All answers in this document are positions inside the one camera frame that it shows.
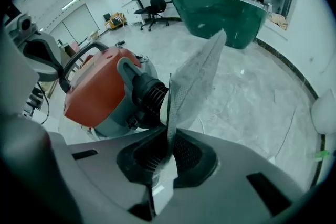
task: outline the ceiling light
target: ceiling light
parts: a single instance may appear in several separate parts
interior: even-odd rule
[[[71,4],[73,4],[74,2],[76,2],[78,0],[72,0],[71,2],[69,2],[67,5],[65,5],[62,9],[65,10],[66,8],[68,8]]]

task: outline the black office chair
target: black office chair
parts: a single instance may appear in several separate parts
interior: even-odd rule
[[[151,20],[149,20],[148,22],[146,22],[145,24],[143,24],[140,27],[140,30],[143,30],[143,27],[147,24],[149,25],[149,29],[148,31],[152,31],[151,27],[153,26],[153,24],[156,24],[156,21],[158,20],[157,18],[155,18],[155,16],[160,16],[161,18],[163,18],[161,15],[159,15],[158,13],[164,12],[165,9],[167,7],[167,3],[165,0],[151,0],[151,5],[146,7],[146,8],[142,8],[142,9],[138,9],[136,10],[134,13],[135,14],[145,14],[147,13],[149,18],[152,18]],[[167,19],[163,20],[166,22],[166,25],[169,25],[169,22]]]

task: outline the white desk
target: white desk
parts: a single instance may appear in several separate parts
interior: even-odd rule
[[[136,10],[144,8],[141,0],[129,0],[124,3],[121,8],[128,24],[132,25],[138,22],[142,22],[142,24],[145,23],[146,14],[140,15],[134,13]]]

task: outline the green tub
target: green tub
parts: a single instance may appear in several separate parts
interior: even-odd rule
[[[242,0],[172,0],[192,35],[209,39],[224,29],[226,45],[244,49],[264,25],[267,11]]]

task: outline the door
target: door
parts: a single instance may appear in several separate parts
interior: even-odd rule
[[[58,40],[62,41],[62,43],[71,43],[75,42],[75,39],[69,33],[68,29],[65,27],[63,22],[59,23],[51,32],[52,37],[58,42]]]
[[[69,14],[63,23],[78,44],[99,29],[85,4]]]

